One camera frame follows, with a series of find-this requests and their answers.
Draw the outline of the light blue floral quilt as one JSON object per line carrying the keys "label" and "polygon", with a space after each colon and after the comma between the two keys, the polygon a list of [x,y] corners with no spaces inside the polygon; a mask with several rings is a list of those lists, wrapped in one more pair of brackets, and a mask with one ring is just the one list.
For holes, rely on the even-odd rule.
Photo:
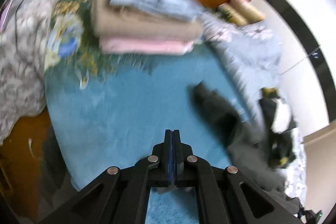
{"label": "light blue floral quilt", "polygon": [[[280,96],[284,98],[279,88],[280,73],[278,71],[281,45],[273,37],[272,31],[262,22],[237,27],[210,13],[203,14],[200,20],[206,41],[234,81],[249,110],[251,116],[248,122],[254,128],[254,133],[249,140],[251,143],[260,142],[268,163],[268,132],[259,99],[261,99],[262,88],[276,88]],[[292,131],[292,137],[296,159],[284,169],[272,168],[284,176],[285,192],[272,191],[270,193],[279,198],[294,199],[305,203],[307,195],[306,153],[298,124]]]}

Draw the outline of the teal floral blanket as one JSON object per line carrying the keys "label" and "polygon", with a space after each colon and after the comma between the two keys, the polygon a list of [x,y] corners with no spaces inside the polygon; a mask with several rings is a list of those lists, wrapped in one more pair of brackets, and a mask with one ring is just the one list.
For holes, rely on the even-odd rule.
{"label": "teal floral blanket", "polygon": [[205,81],[238,111],[249,112],[206,45],[182,56],[105,55],[93,36],[89,0],[58,0],[45,59],[47,108],[77,195],[46,223],[201,223],[197,188],[168,189],[161,161],[166,130],[183,148],[224,169],[229,157],[198,114],[190,87]]}

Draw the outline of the dark grey trousers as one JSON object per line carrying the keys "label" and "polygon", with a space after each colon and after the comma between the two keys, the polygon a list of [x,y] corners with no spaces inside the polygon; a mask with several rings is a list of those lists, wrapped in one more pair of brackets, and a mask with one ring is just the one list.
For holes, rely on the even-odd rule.
{"label": "dark grey trousers", "polygon": [[260,142],[251,143],[254,128],[216,90],[200,82],[191,87],[191,98],[199,114],[222,141],[232,165],[268,192],[285,192],[285,178],[269,167]]}

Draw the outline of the folded beige garment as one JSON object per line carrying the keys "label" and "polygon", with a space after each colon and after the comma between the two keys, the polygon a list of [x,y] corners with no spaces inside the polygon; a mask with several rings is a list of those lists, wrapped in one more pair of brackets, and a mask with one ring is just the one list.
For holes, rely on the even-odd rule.
{"label": "folded beige garment", "polygon": [[91,25],[97,37],[189,42],[200,38],[203,32],[198,21],[150,15],[131,7],[112,6],[109,0],[92,0]]}

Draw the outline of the grey patterned pillow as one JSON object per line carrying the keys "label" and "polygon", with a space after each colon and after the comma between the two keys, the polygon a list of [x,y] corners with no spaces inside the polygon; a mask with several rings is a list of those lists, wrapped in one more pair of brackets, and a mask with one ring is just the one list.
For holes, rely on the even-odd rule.
{"label": "grey patterned pillow", "polygon": [[1,141],[22,117],[46,106],[44,63],[57,0],[14,0],[1,32]]}

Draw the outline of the folded pink garment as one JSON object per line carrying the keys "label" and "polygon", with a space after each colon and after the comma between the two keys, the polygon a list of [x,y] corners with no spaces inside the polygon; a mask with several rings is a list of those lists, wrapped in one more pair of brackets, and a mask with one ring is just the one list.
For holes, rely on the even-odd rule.
{"label": "folded pink garment", "polygon": [[99,46],[104,53],[144,53],[148,55],[184,55],[192,51],[195,42],[195,40],[184,42],[176,40],[116,38],[113,36],[97,38],[99,39]]}

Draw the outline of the pile of dark clothes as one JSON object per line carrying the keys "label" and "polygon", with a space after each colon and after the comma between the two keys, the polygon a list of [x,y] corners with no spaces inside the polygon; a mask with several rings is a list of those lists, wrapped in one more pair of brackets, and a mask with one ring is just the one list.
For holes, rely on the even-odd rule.
{"label": "pile of dark clothes", "polygon": [[276,88],[262,88],[259,105],[268,132],[268,163],[271,168],[284,169],[296,159],[292,131],[297,124],[291,108]]}

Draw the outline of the beige cylindrical bolster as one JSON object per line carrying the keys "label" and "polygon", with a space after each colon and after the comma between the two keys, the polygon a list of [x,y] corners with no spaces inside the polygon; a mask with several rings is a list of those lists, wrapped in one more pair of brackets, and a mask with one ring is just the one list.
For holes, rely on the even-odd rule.
{"label": "beige cylindrical bolster", "polygon": [[218,12],[221,14],[221,17],[230,22],[235,24],[238,27],[246,26],[248,21],[244,16],[242,16],[237,10],[235,10],[231,5],[228,3],[224,3],[217,8]]}

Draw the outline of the folded light blue garment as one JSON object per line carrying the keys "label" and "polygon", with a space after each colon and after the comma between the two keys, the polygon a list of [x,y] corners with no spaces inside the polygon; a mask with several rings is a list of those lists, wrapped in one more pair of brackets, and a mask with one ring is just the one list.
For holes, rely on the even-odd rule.
{"label": "folded light blue garment", "polygon": [[197,0],[110,0],[114,6],[131,7],[151,15],[163,15],[184,22],[195,21],[205,8]]}

